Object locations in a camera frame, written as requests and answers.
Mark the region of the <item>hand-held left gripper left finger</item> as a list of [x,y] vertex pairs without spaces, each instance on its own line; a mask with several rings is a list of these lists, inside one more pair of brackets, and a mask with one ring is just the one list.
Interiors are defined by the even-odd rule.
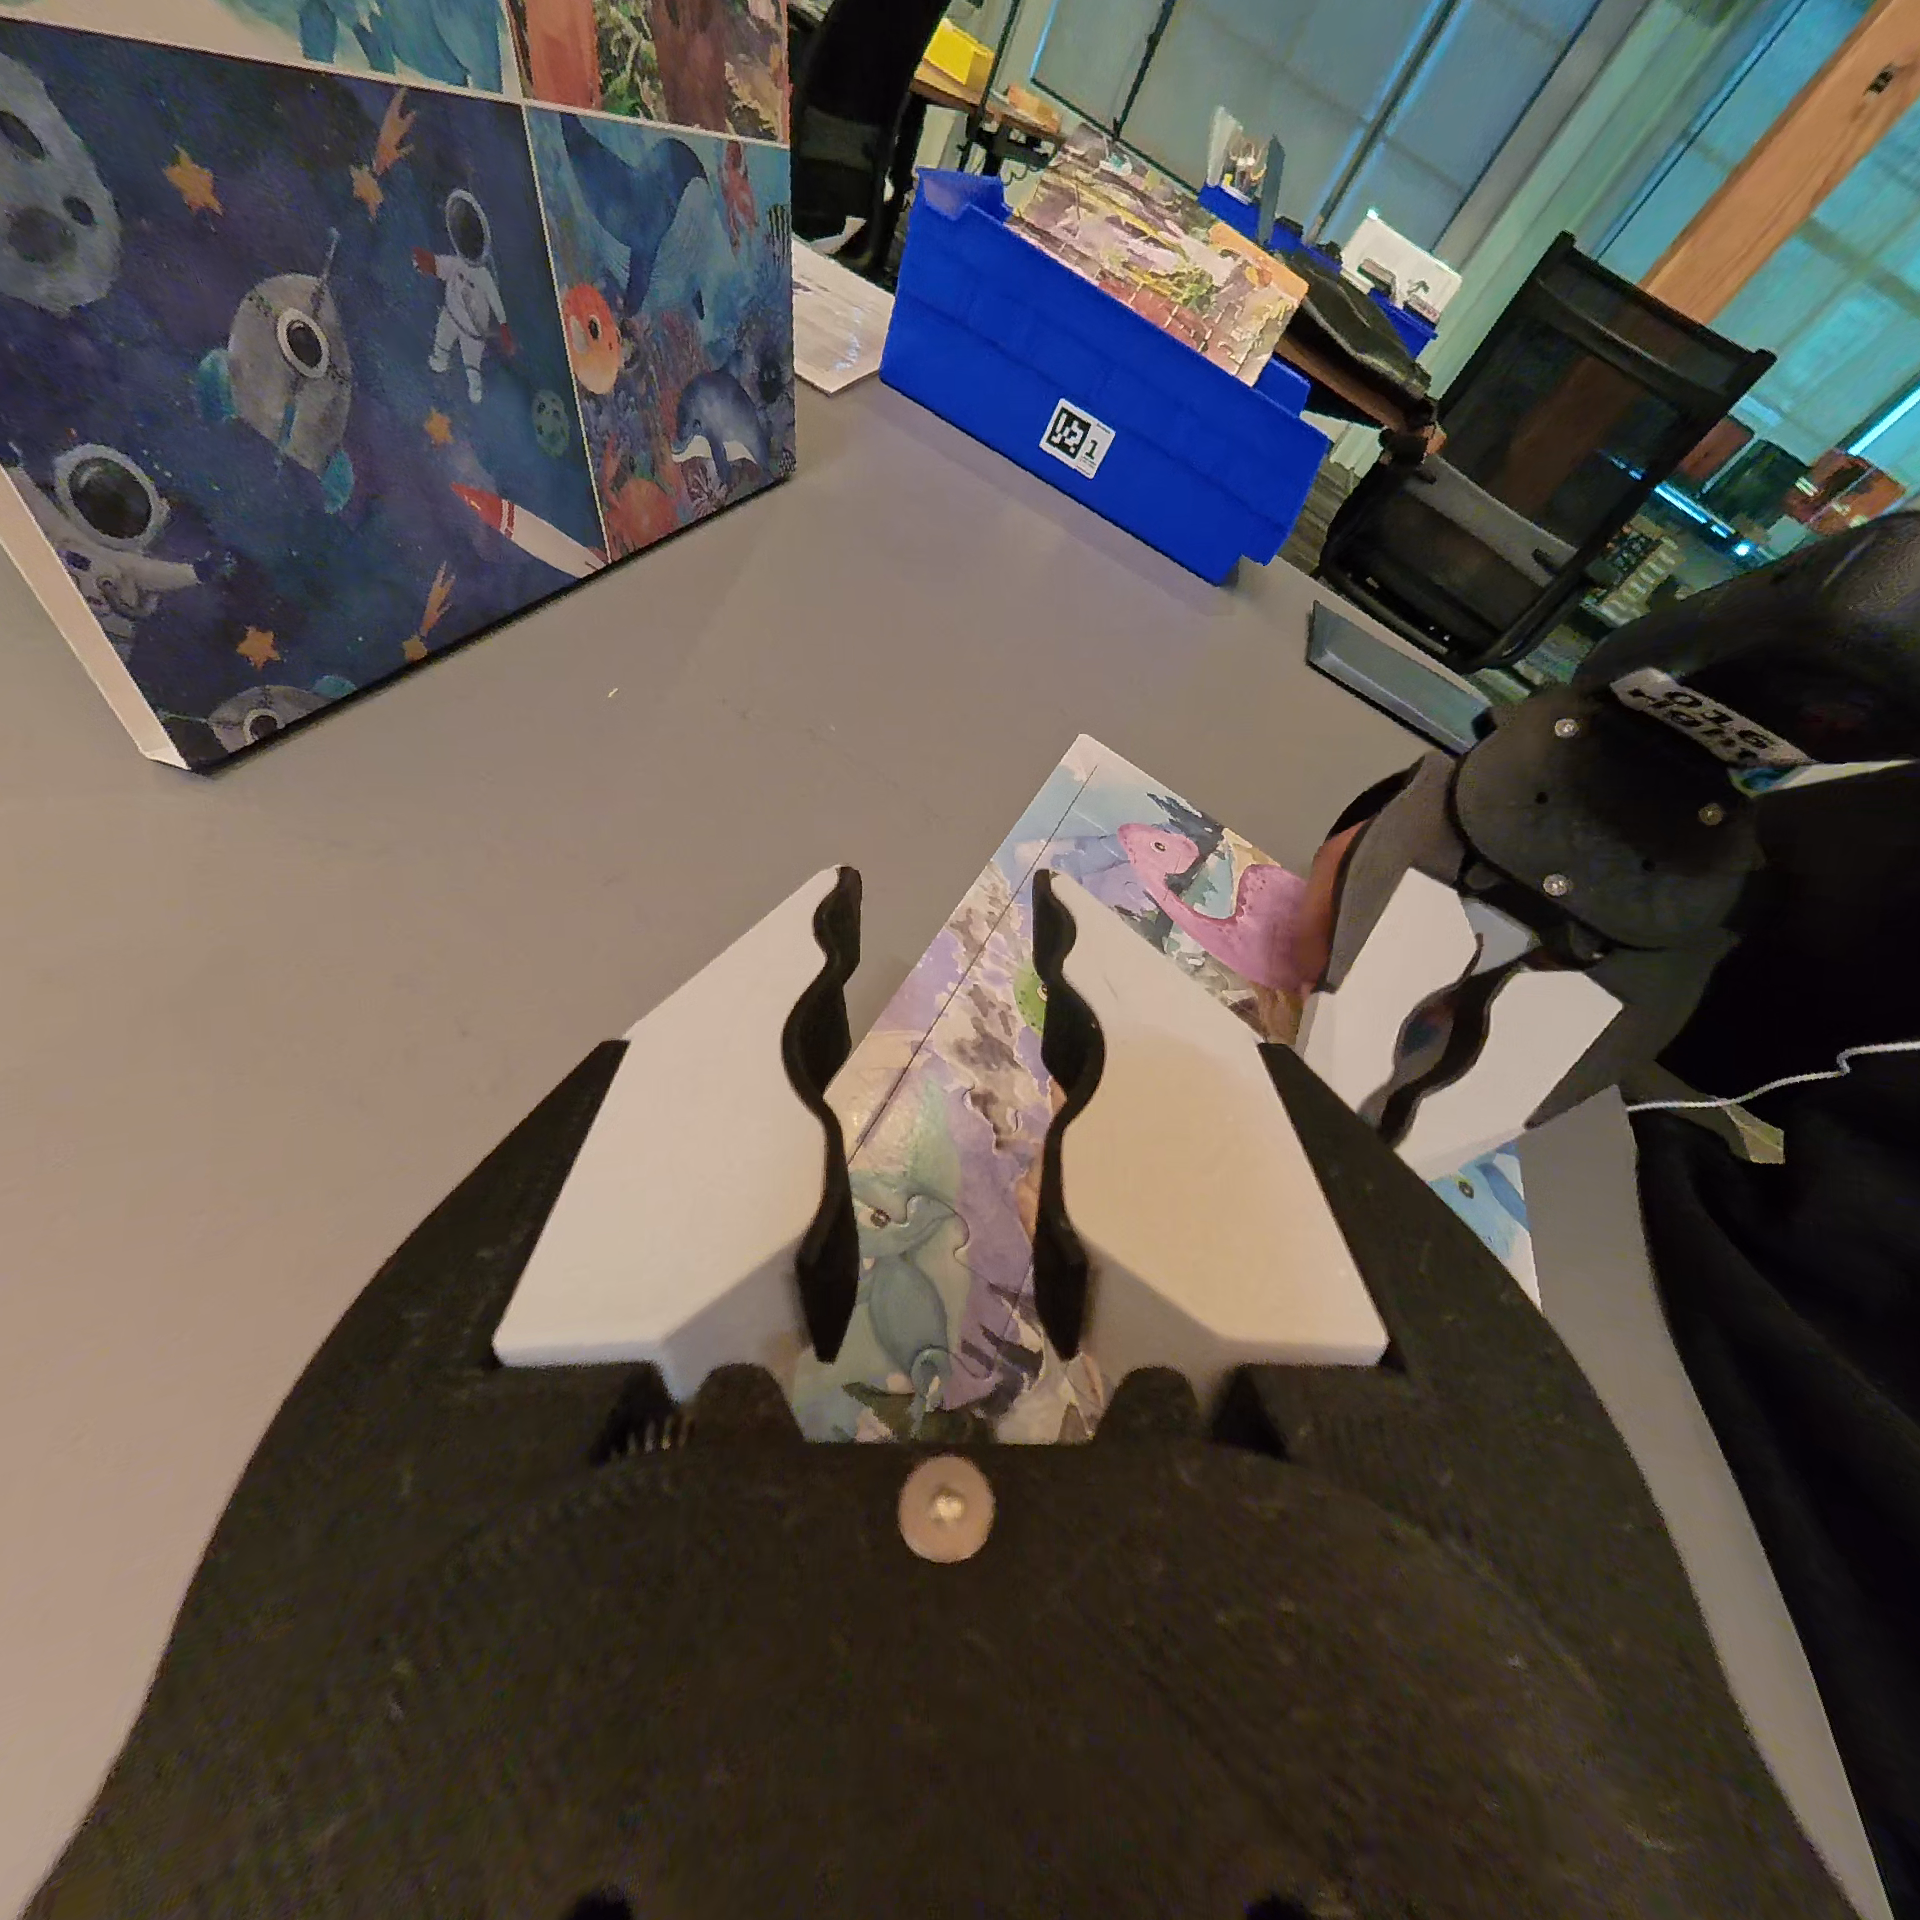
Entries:
[[501,1364],[636,1359],[688,1402],[725,1364],[840,1358],[860,1243],[831,1091],[860,935],[860,874],[819,871],[627,1030]]

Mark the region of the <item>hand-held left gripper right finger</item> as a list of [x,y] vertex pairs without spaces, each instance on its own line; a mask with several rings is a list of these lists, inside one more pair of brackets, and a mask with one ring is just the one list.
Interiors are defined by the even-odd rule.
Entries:
[[1031,901],[1050,1078],[1031,1285],[1059,1359],[1379,1362],[1384,1316],[1256,1030],[1081,882],[1043,871]]

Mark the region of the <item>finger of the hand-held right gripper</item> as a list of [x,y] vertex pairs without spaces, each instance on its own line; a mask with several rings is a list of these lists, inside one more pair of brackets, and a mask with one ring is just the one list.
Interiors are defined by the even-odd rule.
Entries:
[[1464,976],[1404,1021],[1379,1139],[1426,1179],[1515,1142],[1620,1011],[1594,974],[1535,955]]
[[1439,1067],[1482,936],[1461,893],[1407,871],[1335,987],[1307,999],[1300,1053],[1368,1122]]

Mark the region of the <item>dinosaur jigsaw puzzle board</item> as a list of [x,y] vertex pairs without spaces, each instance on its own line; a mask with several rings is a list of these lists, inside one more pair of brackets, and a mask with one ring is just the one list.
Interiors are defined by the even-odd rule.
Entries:
[[991,854],[833,1084],[848,1141],[860,1279],[836,1359],[788,1398],[811,1443],[1069,1443],[1116,1386],[1059,1359],[1033,1296],[1050,1077],[1033,882],[1081,882],[1245,1021],[1295,1039],[1306,879],[1079,735]]

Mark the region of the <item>person's right hand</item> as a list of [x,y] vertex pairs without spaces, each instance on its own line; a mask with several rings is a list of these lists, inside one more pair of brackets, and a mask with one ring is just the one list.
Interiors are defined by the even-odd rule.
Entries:
[[1327,974],[1337,916],[1337,888],[1359,827],[1335,832],[1314,853],[1295,926],[1295,966],[1304,994],[1314,991]]

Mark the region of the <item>black mesh office chair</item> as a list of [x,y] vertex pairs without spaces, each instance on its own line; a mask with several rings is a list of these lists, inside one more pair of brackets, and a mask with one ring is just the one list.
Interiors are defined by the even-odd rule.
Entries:
[[1512,666],[1776,359],[1561,232],[1431,418],[1384,429],[1314,573],[1455,671]]

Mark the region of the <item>small white box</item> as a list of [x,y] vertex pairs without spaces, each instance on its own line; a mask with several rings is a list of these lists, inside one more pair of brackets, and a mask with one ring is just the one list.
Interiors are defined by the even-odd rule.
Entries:
[[1461,286],[1448,260],[1409,240],[1379,208],[1362,213],[1337,251],[1349,276],[1402,306],[1426,304],[1443,314]]

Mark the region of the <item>wooden beam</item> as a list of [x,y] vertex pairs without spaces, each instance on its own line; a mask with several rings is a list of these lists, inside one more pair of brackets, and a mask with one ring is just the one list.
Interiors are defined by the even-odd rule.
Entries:
[[1715,322],[1917,99],[1917,5],[1877,3],[1672,240],[1641,290]]

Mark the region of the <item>colourful jigsaw puzzle board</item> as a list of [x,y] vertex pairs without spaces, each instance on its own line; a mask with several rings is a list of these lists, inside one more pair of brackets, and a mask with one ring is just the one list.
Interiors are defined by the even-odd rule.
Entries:
[[1245,387],[1307,299],[1280,255],[1090,128],[1016,184],[1011,224]]

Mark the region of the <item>clear plastic container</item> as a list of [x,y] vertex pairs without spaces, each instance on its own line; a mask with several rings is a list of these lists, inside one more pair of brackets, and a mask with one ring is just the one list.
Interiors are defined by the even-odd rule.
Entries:
[[1276,134],[1249,131],[1227,107],[1217,104],[1208,126],[1204,184],[1232,199],[1256,203],[1284,181],[1288,151]]

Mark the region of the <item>white paper sheet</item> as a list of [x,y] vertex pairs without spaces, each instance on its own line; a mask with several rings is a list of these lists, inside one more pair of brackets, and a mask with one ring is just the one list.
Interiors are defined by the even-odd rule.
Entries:
[[791,280],[799,379],[836,395],[875,376],[897,295],[804,242],[793,246]]

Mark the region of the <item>printed picture puzzle box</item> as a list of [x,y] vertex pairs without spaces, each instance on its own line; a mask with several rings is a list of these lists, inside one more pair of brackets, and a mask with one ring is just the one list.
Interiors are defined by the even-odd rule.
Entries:
[[202,773],[799,464],[786,5],[4,5],[4,549]]

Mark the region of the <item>white drawstring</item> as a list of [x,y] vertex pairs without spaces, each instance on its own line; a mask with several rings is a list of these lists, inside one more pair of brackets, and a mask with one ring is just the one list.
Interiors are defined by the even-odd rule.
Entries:
[[1785,1072],[1740,1095],[1703,1095],[1690,1087],[1675,1072],[1648,1066],[1620,1084],[1623,1109],[1636,1114],[1667,1114],[1690,1119],[1724,1146],[1737,1158],[1760,1165],[1785,1160],[1785,1130],[1760,1116],[1770,1096],[1799,1087],[1832,1086],[1848,1078],[1859,1066],[1887,1058],[1916,1055],[1917,1039],[1881,1039],[1842,1047],[1832,1063],[1809,1072]]

